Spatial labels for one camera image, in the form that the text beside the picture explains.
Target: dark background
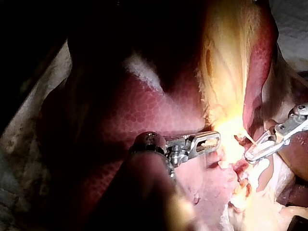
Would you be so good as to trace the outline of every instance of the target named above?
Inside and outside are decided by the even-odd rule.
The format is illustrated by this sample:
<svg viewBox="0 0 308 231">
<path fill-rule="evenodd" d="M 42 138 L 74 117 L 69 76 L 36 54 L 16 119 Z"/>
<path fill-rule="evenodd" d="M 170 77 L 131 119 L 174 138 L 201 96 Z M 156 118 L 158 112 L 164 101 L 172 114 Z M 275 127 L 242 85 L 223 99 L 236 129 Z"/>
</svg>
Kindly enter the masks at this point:
<svg viewBox="0 0 308 231">
<path fill-rule="evenodd" d="M 0 134 L 93 1 L 0 0 Z"/>
</svg>

